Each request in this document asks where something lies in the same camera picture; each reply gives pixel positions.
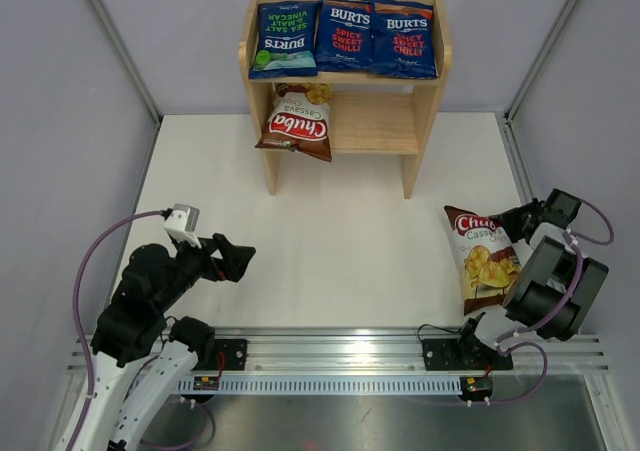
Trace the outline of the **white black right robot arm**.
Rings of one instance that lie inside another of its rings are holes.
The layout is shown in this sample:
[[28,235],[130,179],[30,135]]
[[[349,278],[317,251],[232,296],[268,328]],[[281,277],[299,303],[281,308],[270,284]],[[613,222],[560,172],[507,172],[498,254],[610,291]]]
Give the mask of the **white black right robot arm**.
[[460,364],[499,369],[513,338],[567,341],[577,333],[609,273],[571,229],[584,204],[554,189],[491,216],[445,206],[466,318],[453,345]]

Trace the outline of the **brown Chuba cassava chips bag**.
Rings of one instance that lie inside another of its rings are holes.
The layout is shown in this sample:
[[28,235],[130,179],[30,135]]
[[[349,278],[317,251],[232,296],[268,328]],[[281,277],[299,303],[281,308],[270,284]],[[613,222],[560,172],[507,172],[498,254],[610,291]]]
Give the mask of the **brown Chuba cassava chips bag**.
[[276,83],[275,93],[273,111],[256,148],[300,152],[331,162],[331,86],[324,83]]

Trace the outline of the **blue Burts spicy chilli bag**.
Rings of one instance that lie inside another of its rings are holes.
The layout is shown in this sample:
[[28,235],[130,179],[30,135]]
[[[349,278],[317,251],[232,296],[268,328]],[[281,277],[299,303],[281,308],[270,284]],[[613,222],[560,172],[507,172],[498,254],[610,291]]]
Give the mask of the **blue Burts spicy chilli bag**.
[[315,40],[321,72],[364,71],[372,63],[371,5],[363,0],[323,0]]

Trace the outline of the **blue Burts sea salt bag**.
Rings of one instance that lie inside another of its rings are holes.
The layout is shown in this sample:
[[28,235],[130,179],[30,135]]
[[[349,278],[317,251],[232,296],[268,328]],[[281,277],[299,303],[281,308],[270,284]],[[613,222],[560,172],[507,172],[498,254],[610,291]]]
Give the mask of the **blue Burts sea salt bag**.
[[258,6],[258,44],[250,79],[316,76],[314,57],[318,1],[280,1]]

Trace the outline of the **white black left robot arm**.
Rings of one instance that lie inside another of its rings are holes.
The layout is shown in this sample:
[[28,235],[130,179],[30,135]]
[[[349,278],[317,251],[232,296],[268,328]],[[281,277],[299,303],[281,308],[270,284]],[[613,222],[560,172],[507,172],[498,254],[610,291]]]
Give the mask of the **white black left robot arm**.
[[167,323],[167,311],[198,280],[238,282],[256,253],[214,234],[137,248],[124,268],[92,339],[84,341],[87,377],[59,450],[134,450],[144,432],[192,370],[244,367],[246,343],[216,342],[213,327],[196,318]]

